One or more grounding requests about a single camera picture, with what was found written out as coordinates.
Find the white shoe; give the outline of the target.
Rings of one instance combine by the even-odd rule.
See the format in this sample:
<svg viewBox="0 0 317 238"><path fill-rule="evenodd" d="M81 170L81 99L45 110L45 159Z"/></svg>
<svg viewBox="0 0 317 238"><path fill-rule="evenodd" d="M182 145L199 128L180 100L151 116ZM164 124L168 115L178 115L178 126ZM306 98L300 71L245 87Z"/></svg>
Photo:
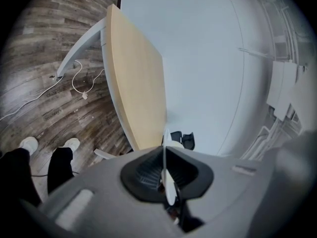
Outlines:
<svg viewBox="0 0 317 238"><path fill-rule="evenodd" d="M71 138L67 140L63 146L60 148L69 148L72 152L75 152L80 146L80 141L78 138Z"/></svg>
<svg viewBox="0 0 317 238"><path fill-rule="evenodd" d="M35 153L38 147L39 147L39 143L37 139L31 136L26 137L19 144L19 148L27 150L30 156Z"/></svg>

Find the grey wall rail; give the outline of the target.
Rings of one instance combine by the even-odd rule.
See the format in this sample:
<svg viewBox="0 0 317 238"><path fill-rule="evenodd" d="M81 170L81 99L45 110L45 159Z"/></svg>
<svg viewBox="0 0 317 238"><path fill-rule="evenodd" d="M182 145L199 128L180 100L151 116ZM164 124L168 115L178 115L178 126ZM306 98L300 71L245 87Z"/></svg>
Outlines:
<svg viewBox="0 0 317 238"><path fill-rule="evenodd" d="M248 49L245 49L245 48L238 48L238 50L242 51L242 52L246 52L246 53L248 53L250 55L253 55L253 56L263 57L263 58L267 58L267 59L273 59L273 57L270 54L264 54L264 53L261 53L261 52L248 50Z"/></svg>

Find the white round plate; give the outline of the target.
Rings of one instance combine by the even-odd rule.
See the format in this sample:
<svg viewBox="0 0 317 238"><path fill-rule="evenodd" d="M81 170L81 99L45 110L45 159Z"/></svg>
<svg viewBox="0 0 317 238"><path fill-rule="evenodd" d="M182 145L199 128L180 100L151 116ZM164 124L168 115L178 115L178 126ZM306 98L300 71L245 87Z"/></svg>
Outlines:
<svg viewBox="0 0 317 238"><path fill-rule="evenodd" d="M167 202L170 206L173 206L176 200L177 193L174 186L173 178L171 177L167 169L166 148L167 146L171 146L171 147L177 146L177 142L171 140L168 129L165 129L164 131L162 146L163 146L163 178L162 180L163 180L163 185L165 188L165 195L166 195Z"/></svg>

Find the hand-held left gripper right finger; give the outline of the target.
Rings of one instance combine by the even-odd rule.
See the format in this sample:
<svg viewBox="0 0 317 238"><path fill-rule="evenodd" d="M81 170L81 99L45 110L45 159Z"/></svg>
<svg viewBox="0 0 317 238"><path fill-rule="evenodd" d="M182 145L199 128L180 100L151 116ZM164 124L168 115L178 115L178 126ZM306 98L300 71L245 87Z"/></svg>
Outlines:
<svg viewBox="0 0 317 238"><path fill-rule="evenodd" d="M260 162L177 147L168 152L213 171L205 194L186 200L186 220L167 227L168 238L288 238L307 230L303 219L313 205L315 150L273 148Z"/></svg>

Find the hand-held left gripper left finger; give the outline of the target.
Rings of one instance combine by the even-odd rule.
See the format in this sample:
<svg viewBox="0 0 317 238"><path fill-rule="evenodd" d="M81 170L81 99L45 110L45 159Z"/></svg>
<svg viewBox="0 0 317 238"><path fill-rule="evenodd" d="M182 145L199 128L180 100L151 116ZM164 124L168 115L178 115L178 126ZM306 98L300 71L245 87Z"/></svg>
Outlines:
<svg viewBox="0 0 317 238"><path fill-rule="evenodd" d="M64 183L41 205L52 238L181 238L161 204L141 202L120 179L125 164L153 149L101 161Z"/></svg>

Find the white ceiling light panel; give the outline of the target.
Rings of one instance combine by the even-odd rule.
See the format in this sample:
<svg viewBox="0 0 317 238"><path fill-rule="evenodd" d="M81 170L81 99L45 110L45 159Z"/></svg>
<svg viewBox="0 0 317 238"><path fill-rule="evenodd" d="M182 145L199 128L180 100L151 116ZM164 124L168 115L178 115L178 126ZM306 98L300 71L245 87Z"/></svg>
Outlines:
<svg viewBox="0 0 317 238"><path fill-rule="evenodd" d="M294 109L291 107L289 92L305 70L305 66L291 61L273 62L266 103L274 109L273 115L280 121L293 116Z"/></svg>

